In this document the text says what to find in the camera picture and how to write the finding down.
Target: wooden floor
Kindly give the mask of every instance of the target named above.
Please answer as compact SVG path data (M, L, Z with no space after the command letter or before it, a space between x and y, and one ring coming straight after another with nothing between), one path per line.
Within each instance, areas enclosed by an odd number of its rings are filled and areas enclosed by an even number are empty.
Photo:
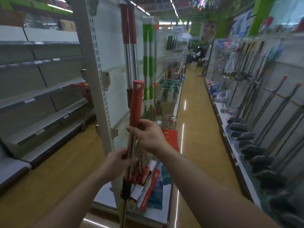
M211 177L241 193L203 78L197 77L200 71L187 67L177 120L181 152ZM103 160L101 140L92 124L0 197L0 227L20 228L36 222ZM199 227L176 188L172 199L168 227ZM101 227L97 223L118 226L117 217L88 213L81 228ZM128 227L143 226L129 223Z

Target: person's left hand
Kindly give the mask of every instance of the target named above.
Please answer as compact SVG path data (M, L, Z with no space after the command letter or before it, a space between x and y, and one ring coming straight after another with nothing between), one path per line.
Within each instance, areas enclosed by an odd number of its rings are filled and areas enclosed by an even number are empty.
M122 160L121 156L126 152L127 148L125 147L110 152L106 157L104 163L99 169L102 174L102 178L106 183L118 178L128 166L133 165L138 160L137 157Z

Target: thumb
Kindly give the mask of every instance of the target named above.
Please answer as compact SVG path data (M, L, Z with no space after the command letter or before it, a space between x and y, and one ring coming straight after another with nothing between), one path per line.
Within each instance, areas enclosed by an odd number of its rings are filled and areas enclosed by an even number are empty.
M124 162L127 166L133 165L137 161L138 161L137 157L131 157L131 158L124 160Z
M144 131L138 129L137 127L133 127L133 126L128 126L128 127L126 128L126 130L127 130L129 133L135 135L135 137L136 137L137 139L140 139L140 138L142 137L142 134L144 133Z

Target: shelf bracket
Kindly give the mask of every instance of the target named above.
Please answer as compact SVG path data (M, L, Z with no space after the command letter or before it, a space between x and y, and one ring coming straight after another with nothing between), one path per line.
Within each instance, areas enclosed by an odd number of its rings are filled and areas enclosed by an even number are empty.
M91 16L96 16L97 15L98 4L99 4L99 0L89 0Z
M111 135L112 135L112 139L118 137L118 129L111 128Z
M101 80L102 80L102 85L103 85L103 91L108 91L108 88L111 85L110 73L101 72Z

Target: red mop handle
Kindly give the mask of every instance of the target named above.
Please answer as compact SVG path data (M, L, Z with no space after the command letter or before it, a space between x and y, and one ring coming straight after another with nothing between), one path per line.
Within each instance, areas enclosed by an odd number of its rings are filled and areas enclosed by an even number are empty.
M135 13L134 5L128 4L128 16L129 16L129 31L130 31L130 41L131 44L136 44L136 23L135 23Z
M144 82L141 80L133 81L132 102L130 108L129 126L137 127L141 116L141 102Z
M121 28L123 30L124 44L129 44L129 24L127 4L120 4Z

